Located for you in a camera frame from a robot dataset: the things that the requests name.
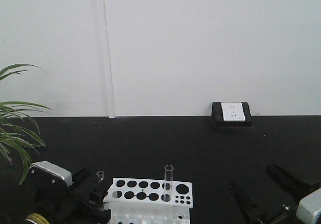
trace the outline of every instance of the black table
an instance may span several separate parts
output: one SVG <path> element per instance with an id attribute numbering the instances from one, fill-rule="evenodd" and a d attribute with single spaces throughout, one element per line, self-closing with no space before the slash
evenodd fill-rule
<path id="1" fill-rule="evenodd" d="M 39 149 L 40 156 L 32 154 L 34 161 L 146 179 L 163 179 L 164 166 L 173 165 L 174 180 L 193 184 L 194 224 L 245 223 L 229 193 L 232 180 L 266 210 L 294 205 L 265 174 L 270 163 L 321 180 L 321 116 L 254 117 L 253 127 L 231 129 L 215 128 L 210 117 L 36 120 L 47 147 Z M 28 180 L 18 186 L 17 165 L 3 158 L 1 165 L 1 213 L 19 223 L 32 209 L 35 188 Z"/>

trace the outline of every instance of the test tube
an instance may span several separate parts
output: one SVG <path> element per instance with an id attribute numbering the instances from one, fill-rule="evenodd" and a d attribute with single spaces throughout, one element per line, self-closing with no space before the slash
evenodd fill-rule
<path id="1" fill-rule="evenodd" d="M 96 173 L 96 175 L 97 175 L 97 181 L 98 181 L 98 183 L 105 178 L 105 173 L 104 173 L 102 170 L 98 171 L 98 172 Z"/>
<path id="2" fill-rule="evenodd" d="M 172 185 L 173 185 L 173 171 L 172 165 L 165 166 L 165 177 L 164 177 L 164 201 L 168 202 L 172 196 Z"/>

